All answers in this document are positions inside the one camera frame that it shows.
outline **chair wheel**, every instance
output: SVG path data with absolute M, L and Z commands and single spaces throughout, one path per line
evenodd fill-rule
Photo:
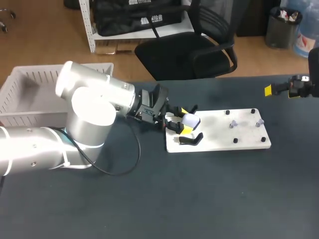
M 6 26 L 3 26 L 1 29 L 2 29 L 2 31 L 3 31 L 4 33 L 7 33 L 7 32 L 8 32 L 8 29 L 7 29 Z
M 10 14 L 11 14 L 12 19 L 16 18 L 16 15 L 15 15 L 15 13 L 13 11 L 11 11 Z

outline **wooden floor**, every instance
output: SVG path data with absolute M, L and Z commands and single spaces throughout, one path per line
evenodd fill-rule
M 15 66 L 113 62 L 114 76 L 126 81 L 152 81 L 134 55 L 90 53 L 80 11 L 63 7 L 63 0 L 0 0 L 0 7 L 17 15 L 7 23 L 8 34 L 0 32 L 0 84 Z M 262 37 L 236 38 L 238 69 L 229 76 L 261 76 L 307 73 L 308 62 L 286 50 L 268 48 Z

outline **chair armrest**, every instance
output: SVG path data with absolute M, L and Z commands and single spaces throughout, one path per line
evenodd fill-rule
M 231 73 L 231 72 L 235 71 L 237 68 L 237 56 L 236 56 L 234 49 L 233 49 L 234 44 L 235 44 L 234 39 L 232 39 L 230 42 L 227 42 L 227 43 L 223 43 L 220 45 L 216 45 L 216 46 L 212 46 L 212 47 L 209 47 L 206 49 L 197 50 L 197 51 L 192 52 L 192 54 L 190 55 L 190 58 L 191 58 L 190 60 L 192 61 L 194 70 L 196 68 L 195 63 L 196 63 L 198 58 L 205 56 L 205 55 L 213 54 L 215 52 L 225 50 L 225 52 L 227 53 L 227 55 L 229 56 L 230 60 L 233 63 L 233 66 L 230 67 L 229 72 L 227 72 L 227 73 Z
M 227 42 L 227 43 L 223 43 L 223 44 L 220 44 L 220 45 L 217 45 L 217 46 L 212 46 L 212 47 L 209 47 L 209 48 L 205 48 L 205 49 L 194 51 L 191 54 L 191 57 L 195 61 L 196 58 L 198 58 L 200 56 L 209 55 L 209 54 L 214 53 L 214 52 L 218 52 L 218 51 L 222 51 L 222 50 L 227 50 L 227 49 L 233 48 L 234 44 L 235 44 L 234 43 L 234 39 L 232 39 L 230 42 Z

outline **trash bin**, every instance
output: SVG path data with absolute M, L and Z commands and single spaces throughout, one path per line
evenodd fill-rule
M 286 11 L 288 16 L 291 16 L 294 12 L 298 12 L 297 19 L 295 21 L 289 21 L 280 18 L 279 16 L 282 10 Z M 291 48 L 296 38 L 298 25 L 302 19 L 302 14 L 297 10 L 285 7 L 274 7 L 271 9 L 266 35 L 266 45 L 281 49 Z

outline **water bottle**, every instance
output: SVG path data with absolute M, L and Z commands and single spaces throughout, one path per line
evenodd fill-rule
M 305 13 L 305 10 L 310 5 L 310 0 L 282 0 L 281 6 L 284 6 L 289 9 L 297 10 L 302 14 Z
M 300 24 L 294 52 L 308 57 L 309 52 L 319 46 L 319 2 L 310 3 Z

